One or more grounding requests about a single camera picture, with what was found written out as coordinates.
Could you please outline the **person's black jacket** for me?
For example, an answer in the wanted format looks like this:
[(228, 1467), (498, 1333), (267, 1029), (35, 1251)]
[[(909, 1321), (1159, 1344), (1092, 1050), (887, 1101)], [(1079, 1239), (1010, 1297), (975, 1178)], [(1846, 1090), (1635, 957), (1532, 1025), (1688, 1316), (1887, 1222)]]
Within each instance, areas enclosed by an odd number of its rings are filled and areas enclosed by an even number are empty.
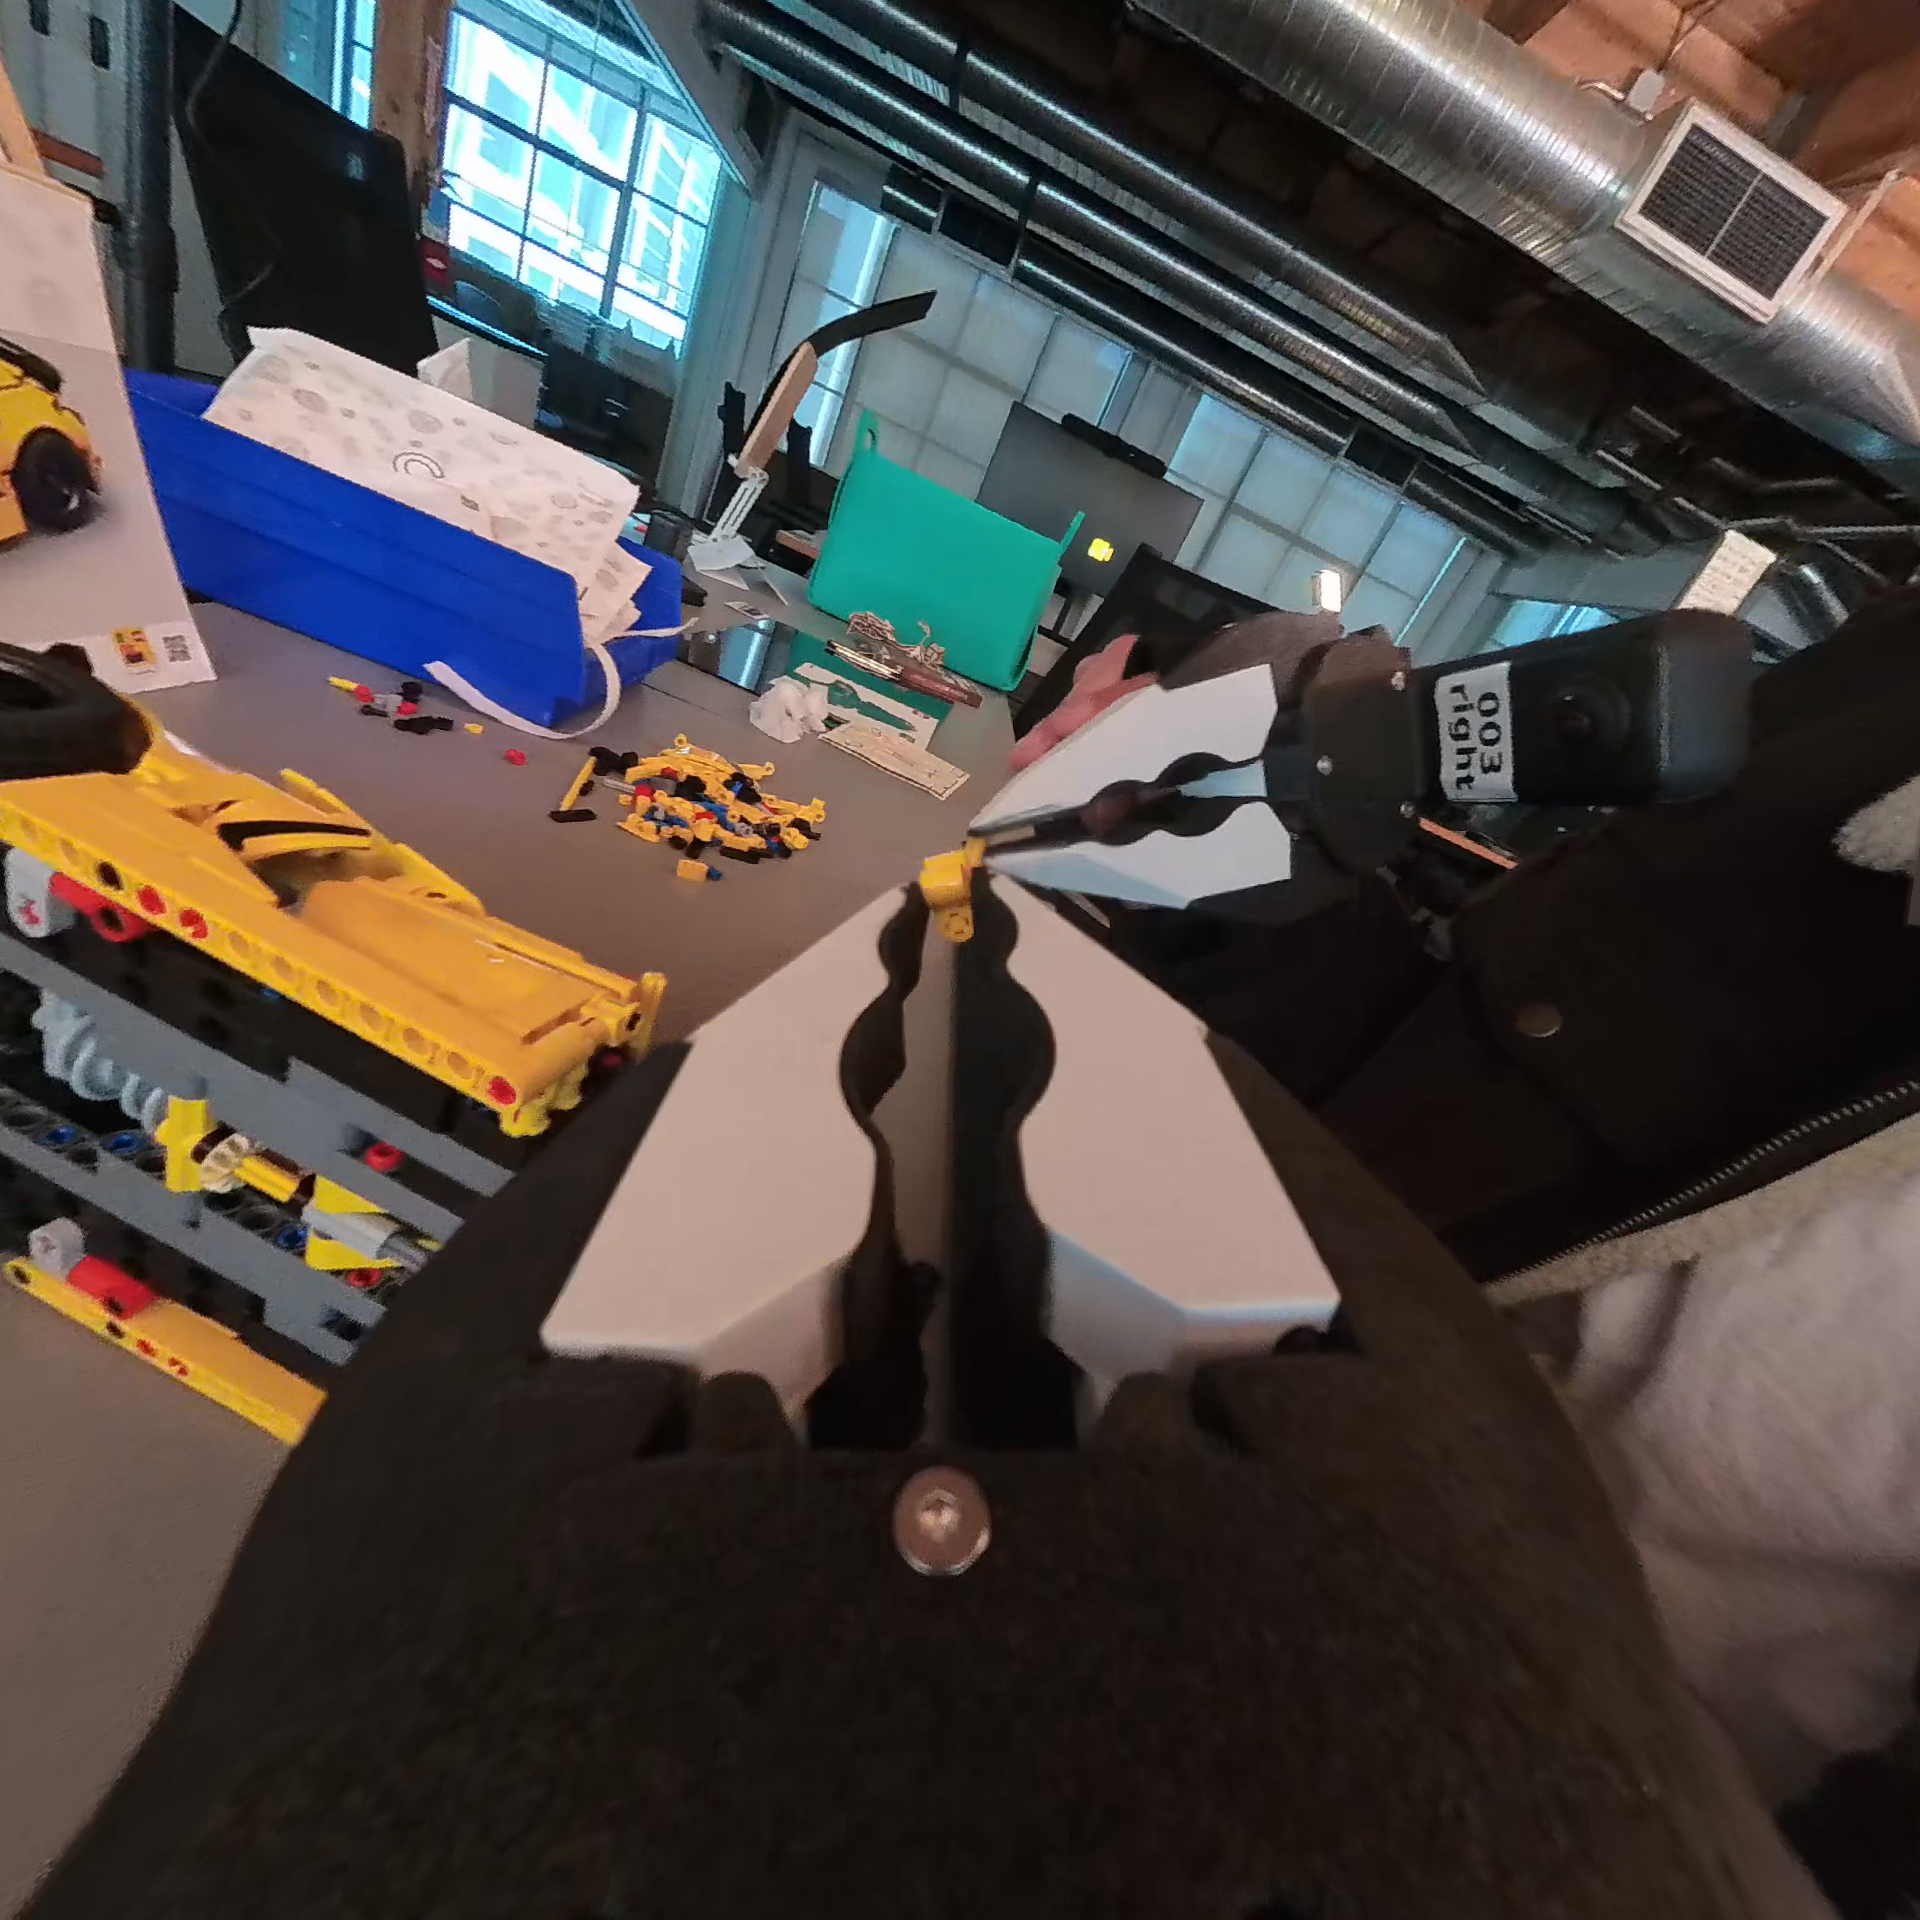
[(1622, 810), (1462, 906), (1315, 1117), (1482, 1282), (1607, 1261), (1913, 1121), (1913, 851), (1839, 846), (1913, 777), (1899, 588), (1762, 668), (1731, 791)]

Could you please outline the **white paper strip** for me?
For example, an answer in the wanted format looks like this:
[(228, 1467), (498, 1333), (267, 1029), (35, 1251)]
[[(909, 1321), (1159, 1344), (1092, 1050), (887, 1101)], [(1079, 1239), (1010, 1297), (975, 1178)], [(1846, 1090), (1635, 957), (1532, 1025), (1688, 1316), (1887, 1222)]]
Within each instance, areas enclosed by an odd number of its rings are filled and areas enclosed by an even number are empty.
[(444, 659), (420, 661), (420, 671), (430, 681), (437, 681), (440, 688), (449, 688), (450, 695), (456, 695), (468, 709), (486, 716), (491, 722), (498, 722), (510, 730), (518, 730), (527, 736), (544, 736), (544, 742), (573, 742), (573, 736), (588, 736), (588, 735), (601, 730), (614, 718), (614, 710), (619, 709), (619, 701), (626, 695), (626, 681), (619, 679), (619, 666), (612, 648), (614, 648), (612, 640), (586, 636), (586, 653), (588, 653), (588, 659), (597, 661), (597, 671), (603, 679), (603, 695), (601, 695), (601, 705), (591, 710), (591, 718), (567, 726), (567, 729), (539, 726), (535, 718), (527, 718), (527, 716), (501, 705), (481, 685), (468, 681), (468, 676), (459, 668), (449, 666)]

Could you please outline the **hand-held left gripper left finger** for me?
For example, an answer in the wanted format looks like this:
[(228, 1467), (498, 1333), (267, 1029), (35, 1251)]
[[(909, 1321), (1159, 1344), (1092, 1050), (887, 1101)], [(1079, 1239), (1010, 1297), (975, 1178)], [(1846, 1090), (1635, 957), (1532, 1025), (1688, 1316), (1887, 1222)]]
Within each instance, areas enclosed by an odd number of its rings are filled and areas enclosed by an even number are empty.
[(816, 1444), (923, 1435), (955, 1090), (927, 949), (923, 898), (886, 889), (695, 1029), (544, 1355), (750, 1375)]

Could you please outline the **yellow toy brick car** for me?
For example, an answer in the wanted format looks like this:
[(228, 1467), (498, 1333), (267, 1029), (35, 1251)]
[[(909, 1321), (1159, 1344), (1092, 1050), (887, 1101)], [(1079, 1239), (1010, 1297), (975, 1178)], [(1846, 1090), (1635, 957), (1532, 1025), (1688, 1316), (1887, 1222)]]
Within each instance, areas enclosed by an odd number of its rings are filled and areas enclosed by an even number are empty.
[(662, 985), (4, 647), (4, 1285), (276, 1441)]

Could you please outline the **black fabric panel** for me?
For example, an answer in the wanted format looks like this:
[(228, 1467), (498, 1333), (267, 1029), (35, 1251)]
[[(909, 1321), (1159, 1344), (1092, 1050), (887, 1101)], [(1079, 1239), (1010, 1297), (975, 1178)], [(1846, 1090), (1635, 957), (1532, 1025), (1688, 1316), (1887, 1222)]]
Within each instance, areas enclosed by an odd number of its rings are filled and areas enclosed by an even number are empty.
[(233, 354), (296, 330), (415, 376), (437, 350), (395, 137), (173, 9), (173, 106)]

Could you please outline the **white vent grille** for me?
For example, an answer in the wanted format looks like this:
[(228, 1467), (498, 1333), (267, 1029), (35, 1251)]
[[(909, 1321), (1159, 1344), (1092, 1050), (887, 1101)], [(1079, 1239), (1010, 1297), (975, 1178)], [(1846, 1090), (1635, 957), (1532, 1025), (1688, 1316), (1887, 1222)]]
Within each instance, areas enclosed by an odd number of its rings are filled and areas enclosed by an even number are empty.
[(1848, 201), (1698, 102), (1655, 113), (1649, 137), (1621, 235), (1748, 320), (1776, 320), (1825, 260)]

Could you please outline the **dark computer monitor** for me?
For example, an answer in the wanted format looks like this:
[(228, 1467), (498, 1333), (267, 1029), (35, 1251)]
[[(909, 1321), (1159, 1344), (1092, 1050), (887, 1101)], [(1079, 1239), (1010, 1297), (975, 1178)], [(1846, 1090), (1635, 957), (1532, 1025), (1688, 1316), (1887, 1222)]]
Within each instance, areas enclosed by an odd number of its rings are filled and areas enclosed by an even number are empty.
[(1197, 493), (1167, 480), (1164, 465), (1092, 425), (1052, 422), (1025, 401), (1013, 405), (975, 507), (1032, 529), (1062, 550), (1071, 588), (1103, 594), (1147, 545), (1180, 557)]

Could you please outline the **black mesh office chair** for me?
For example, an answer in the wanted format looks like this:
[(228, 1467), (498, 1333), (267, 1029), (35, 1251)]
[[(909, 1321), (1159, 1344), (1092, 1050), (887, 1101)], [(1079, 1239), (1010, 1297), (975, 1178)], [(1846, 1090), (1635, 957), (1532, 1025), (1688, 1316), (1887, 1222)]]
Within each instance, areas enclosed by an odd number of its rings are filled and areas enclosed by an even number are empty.
[(1082, 631), (1066, 640), (1052, 668), (1019, 688), (1019, 699), (1013, 701), (1016, 736), (1052, 716), (1071, 691), (1079, 666), (1114, 640), (1130, 644), (1128, 671), (1171, 668), (1213, 633), (1270, 611), (1275, 606), (1251, 594), (1214, 588), (1143, 543), (1119, 570), (1114, 591), (1086, 615)]

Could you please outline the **wooden gear model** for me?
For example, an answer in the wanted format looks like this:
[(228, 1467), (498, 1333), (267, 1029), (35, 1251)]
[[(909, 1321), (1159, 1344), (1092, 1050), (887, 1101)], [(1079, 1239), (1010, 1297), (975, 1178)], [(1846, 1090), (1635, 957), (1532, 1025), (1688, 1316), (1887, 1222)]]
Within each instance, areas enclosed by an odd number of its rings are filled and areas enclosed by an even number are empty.
[(831, 648), (853, 666), (920, 691), (947, 705), (980, 709), (980, 685), (947, 666), (945, 647), (934, 644), (932, 625), (920, 622), (920, 636), (902, 636), (897, 625), (874, 615), (857, 611), (847, 631), (827, 640)]

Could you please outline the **blue plastic bin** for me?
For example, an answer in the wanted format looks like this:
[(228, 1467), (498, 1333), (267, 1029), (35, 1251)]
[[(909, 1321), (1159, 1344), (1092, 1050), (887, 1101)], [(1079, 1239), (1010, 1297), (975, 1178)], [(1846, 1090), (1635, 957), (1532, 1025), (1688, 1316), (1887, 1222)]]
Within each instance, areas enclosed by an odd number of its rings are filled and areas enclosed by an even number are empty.
[[(205, 383), (123, 383), (186, 591), (404, 679), (430, 681), (420, 661), (444, 659), (539, 726), (588, 722), (601, 705), (565, 570), (205, 422)], [(634, 611), (648, 622), (612, 640), (626, 685), (682, 644), (678, 569), (665, 554), (642, 562), (653, 576)]]

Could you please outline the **person's right hand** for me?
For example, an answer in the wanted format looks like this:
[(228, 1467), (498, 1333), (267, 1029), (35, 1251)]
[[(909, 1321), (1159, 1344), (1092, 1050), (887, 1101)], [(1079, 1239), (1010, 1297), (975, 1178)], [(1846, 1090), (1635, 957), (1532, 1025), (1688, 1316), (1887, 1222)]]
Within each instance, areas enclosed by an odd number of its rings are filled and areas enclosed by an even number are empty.
[(1007, 760), (1010, 769), (1025, 769), (1096, 716), (1156, 681), (1159, 671), (1150, 647), (1135, 633), (1114, 636), (1096, 653), (1079, 659), (1071, 685), (1016, 736)]

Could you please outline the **silver air duct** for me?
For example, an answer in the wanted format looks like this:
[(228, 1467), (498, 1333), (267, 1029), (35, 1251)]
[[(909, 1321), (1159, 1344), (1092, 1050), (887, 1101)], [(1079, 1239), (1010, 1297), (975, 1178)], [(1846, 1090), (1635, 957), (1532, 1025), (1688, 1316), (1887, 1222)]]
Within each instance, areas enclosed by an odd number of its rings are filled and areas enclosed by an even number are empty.
[(1638, 117), (1462, 2), (1143, 2), (1256, 80), (1642, 325), (1743, 398), (1893, 477), (1917, 464), (1917, 320), (1846, 273), (1832, 231), (1776, 296), (1649, 228), (1695, 126), (1771, 181), (1786, 163), (1706, 106)]

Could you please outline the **teal plastic bin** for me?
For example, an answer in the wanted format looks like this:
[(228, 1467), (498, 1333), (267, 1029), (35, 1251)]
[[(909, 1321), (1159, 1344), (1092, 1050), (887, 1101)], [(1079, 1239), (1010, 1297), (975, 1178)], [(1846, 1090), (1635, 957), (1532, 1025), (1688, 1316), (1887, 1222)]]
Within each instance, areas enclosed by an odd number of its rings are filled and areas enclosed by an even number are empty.
[(897, 465), (861, 410), (806, 599), (840, 619), (874, 615), (897, 640), (932, 636), (958, 676), (1013, 691), (1082, 526), (1046, 538)]

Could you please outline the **large paned window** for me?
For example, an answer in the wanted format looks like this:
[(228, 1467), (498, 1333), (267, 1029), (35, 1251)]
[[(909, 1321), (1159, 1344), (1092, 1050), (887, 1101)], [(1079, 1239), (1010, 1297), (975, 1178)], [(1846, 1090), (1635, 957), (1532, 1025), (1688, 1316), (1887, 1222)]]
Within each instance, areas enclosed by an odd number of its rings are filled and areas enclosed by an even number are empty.
[(455, 2), (440, 191), (456, 254), (682, 354), (733, 176), (619, 2)]

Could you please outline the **white green printed sheet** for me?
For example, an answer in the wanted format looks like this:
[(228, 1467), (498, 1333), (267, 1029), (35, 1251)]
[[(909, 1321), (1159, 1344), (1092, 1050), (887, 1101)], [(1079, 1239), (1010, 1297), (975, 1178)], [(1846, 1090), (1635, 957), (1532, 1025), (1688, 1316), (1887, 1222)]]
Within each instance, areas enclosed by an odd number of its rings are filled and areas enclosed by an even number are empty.
[(837, 751), (937, 799), (967, 785), (971, 775), (934, 755), (902, 709), (874, 705), (857, 681), (814, 661), (803, 661), (795, 679), (806, 688), (806, 705), (819, 709), (819, 735)]

